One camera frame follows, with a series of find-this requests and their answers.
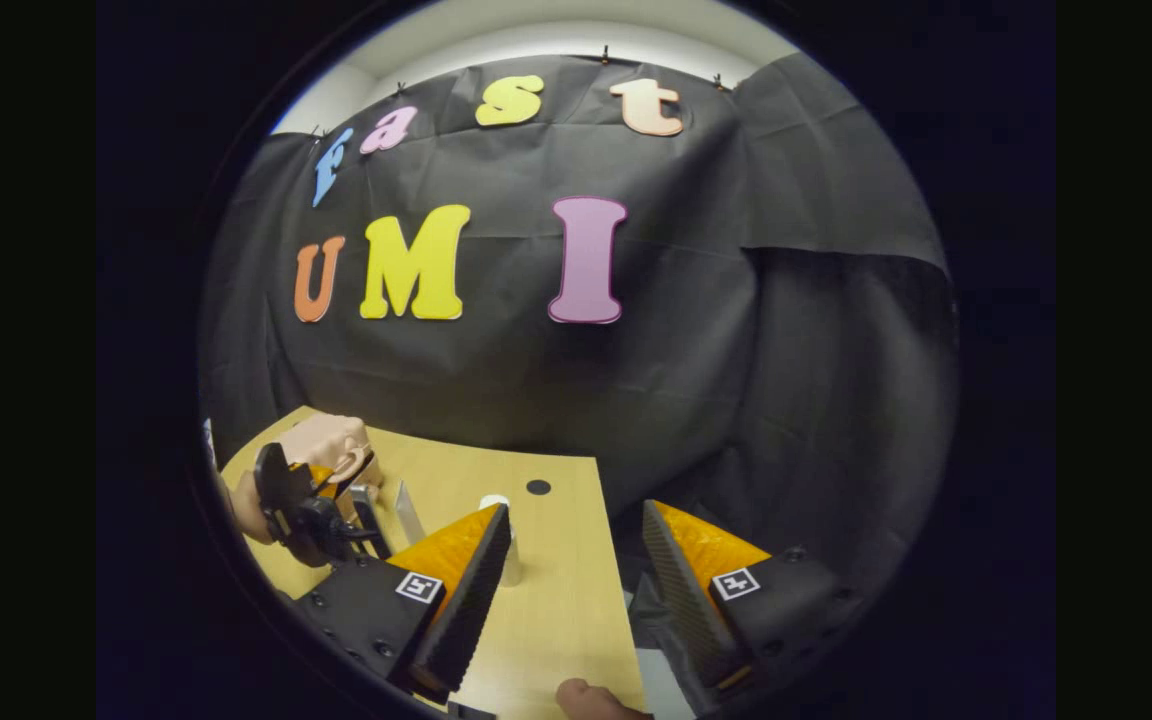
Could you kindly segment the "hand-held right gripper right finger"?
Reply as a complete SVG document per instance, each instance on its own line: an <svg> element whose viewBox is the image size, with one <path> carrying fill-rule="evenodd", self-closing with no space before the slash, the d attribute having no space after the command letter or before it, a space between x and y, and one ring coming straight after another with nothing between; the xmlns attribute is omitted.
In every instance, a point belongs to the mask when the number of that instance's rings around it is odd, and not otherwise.
<svg viewBox="0 0 1152 720"><path fill-rule="evenodd" d="M801 544L763 550L654 498L641 529L660 601L708 694L804 673L863 602L861 589Z"/></svg>

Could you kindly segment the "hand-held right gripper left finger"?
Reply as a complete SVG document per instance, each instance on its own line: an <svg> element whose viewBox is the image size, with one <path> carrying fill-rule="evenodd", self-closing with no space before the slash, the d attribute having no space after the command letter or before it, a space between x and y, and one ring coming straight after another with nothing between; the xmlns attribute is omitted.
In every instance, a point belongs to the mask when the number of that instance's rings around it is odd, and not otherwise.
<svg viewBox="0 0 1152 720"><path fill-rule="evenodd" d="M389 559L353 553L294 606L344 660L445 702L465 679L509 551L509 507L492 503Z"/></svg>

